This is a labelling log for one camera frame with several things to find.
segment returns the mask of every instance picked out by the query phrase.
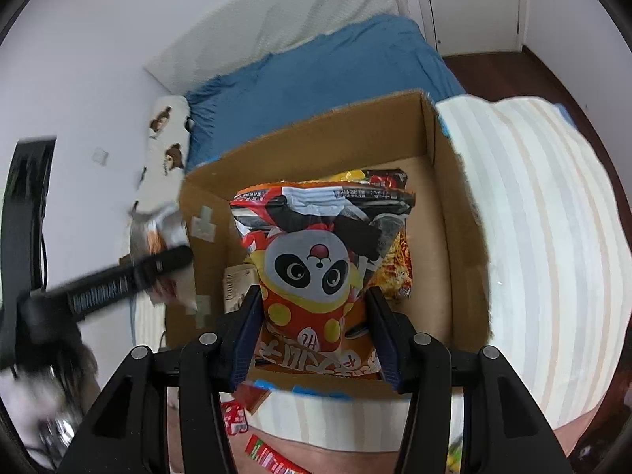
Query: noodle package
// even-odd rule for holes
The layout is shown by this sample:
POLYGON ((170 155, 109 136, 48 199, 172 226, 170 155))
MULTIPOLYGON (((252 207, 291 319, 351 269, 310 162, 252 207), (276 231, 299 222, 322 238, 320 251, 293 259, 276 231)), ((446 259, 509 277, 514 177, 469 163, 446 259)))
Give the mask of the noodle package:
POLYGON ((236 194, 231 210, 263 296, 268 354, 260 356, 304 372, 377 372, 361 294, 414 204, 403 190, 346 181, 236 194), (361 351, 353 346, 359 337, 361 351))

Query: wooden floor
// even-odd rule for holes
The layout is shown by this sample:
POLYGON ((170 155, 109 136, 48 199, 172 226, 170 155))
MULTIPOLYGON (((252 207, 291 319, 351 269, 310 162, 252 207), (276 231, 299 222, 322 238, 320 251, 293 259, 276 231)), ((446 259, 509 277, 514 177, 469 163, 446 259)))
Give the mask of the wooden floor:
MULTIPOLYGON (((486 53, 445 58, 448 67, 465 90, 489 101, 513 96, 540 96, 551 103, 561 103, 573 118, 577 129, 592 145, 612 182, 619 217, 632 249, 632 213, 621 181, 595 129, 562 83, 532 52, 486 53)), ((632 326, 610 389, 589 429, 571 455, 573 470, 592 472, 621 432, 630 410, 623 397, 632 382, 632 326)))

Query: silver bolt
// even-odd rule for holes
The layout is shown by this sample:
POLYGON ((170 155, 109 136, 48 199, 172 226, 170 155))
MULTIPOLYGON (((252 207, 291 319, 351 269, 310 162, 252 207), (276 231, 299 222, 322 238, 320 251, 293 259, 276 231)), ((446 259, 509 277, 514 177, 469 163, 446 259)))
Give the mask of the silver bolt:
POLYGON ((144 358, 147 356, 147 348, 144 346, 137 346, 136 348, 132 349, 132 358, 134 360, 140 360, 141 358, 144 358))
POLYGON ((432 342, 432 337, 427 333, 416 333, 413 340, 415 341, 415 344, 427 346, 432 342))
POLYGON ((493 346, 485 346, 483 348, 483 354, 490 360, 495 360, 500 356, 500 351, 493 346))
POLYGON ((207 333, 203 333, 202 335, 200 335, 200 344, 203 344, 205 346, 214 344, 216 340, 217 340, 217 335, 214 334, 212 331, 209 331, 207 333))

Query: panda face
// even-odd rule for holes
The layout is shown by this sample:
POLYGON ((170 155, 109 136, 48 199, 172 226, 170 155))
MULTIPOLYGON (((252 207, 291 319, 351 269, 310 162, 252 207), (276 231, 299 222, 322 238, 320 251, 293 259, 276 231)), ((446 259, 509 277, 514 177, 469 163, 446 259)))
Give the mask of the panda face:
POLYGON ((324 230, 276 237, 265 250, 265 275, 283 291, 316 303, 345 301, 349 295, 349 253, 324 230))

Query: beige box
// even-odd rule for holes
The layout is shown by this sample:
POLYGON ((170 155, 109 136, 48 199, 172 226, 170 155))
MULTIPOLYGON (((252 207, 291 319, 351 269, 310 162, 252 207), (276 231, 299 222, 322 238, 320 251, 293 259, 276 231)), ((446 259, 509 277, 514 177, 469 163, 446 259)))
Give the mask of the beige box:
MULTIPOLYGON (((224 313, 224 269, 239 265, 239 242, 229 202, 243 188, 265 182, 319 179, 356 168, 403 169, 416 205, 406 225, 413 265, 410 298, 397 306, 417 331, 460 349, 477 351, 489 339, 487 253, 466 183, 437 113, 419 92, 397 93, 337 109, 246 143, 189 174, 180 192, 187 222, 213 209, 213 242, 191 237, 198 294, 211 297, 207 328, 171 306, 166 338, 182 346, 213 329, 224 313)), ((250 379, 277 387, 298 385, 351 396, 396 397, 381 381, 271 372, 253 367, 250 379)))

